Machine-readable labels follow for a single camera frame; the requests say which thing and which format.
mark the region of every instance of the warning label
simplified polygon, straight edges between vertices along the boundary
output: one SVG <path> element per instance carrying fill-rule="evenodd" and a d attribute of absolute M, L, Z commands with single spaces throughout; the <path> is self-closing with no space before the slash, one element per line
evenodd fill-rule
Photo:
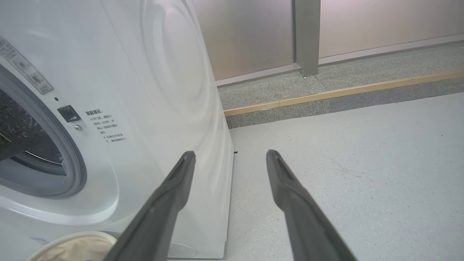
<path fill-rule="evenodd" d="M 121 133 L 121 128 L 111 114 L 104 113 L 101 109 L 86 111 L 85 114 L 89 116 L 90 121 L 100 132 L 106 143 L 127 140 L 126 135 Z"/>
<path fill-rule="evenodd" d="M 13 65 L 41 93 L 46 94 L 53 87 L 42 77 L 5 38 L 0 35 L 0 55 Z"/>

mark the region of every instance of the washing machine drum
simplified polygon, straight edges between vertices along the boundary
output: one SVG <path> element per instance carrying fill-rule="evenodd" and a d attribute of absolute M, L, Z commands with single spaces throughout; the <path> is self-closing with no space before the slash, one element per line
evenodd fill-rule
<path fill-rule="evenodd" d="M 34 196 L 71 196 L 85 183 L 82 157 L 53 114 L 20 85 L 0 72 L 0 185 Z"/>

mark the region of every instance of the beige laundry bag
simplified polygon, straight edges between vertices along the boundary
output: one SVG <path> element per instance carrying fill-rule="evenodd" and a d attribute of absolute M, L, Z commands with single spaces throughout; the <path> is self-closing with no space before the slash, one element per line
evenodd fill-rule
<path fill-rule="evenodd" d="M 102 261 L 116 241 L 105 232 L 78 232 L 46 244 L 27 261 Z"/>

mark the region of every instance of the washing machine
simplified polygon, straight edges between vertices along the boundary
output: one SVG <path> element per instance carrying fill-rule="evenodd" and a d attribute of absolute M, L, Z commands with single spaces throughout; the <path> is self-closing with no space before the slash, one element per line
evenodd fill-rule
<path fill-rule="evenodd" d="M 189 0 L 0 3 L 0 252 L 118 237 L 196 154 L 174 258 L 222 258 L 233 145 Z"/>

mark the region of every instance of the step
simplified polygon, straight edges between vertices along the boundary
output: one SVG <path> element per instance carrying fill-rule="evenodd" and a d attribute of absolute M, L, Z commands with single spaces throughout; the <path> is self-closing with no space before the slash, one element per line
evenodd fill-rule
<path fill-rule="evenodd" d="M 464 42 L 219 87 L 229 128 L 464 91 Z"/>

